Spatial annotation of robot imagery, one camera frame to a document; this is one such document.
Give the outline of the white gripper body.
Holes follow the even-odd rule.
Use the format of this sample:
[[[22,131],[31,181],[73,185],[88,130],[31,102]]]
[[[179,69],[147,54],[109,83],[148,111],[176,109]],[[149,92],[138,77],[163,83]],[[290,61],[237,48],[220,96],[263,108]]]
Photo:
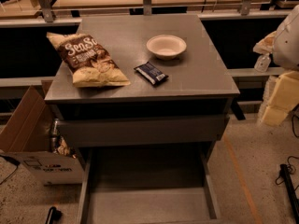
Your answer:
[[[259,54],[271,54],[274,45],[274,39],[276,36],[276,31],[270,33],[261,39],[258,43],[253,47],[253,51]]]

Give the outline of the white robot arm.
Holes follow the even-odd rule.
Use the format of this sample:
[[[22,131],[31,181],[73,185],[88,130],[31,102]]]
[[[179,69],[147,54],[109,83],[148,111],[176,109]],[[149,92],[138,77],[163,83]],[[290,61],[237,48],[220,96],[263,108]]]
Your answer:
[[[271,61],[287,70],[299,70],[299,5],[284,19],[276,31],[255,44],[259,54],[254,68],[265,72]]]

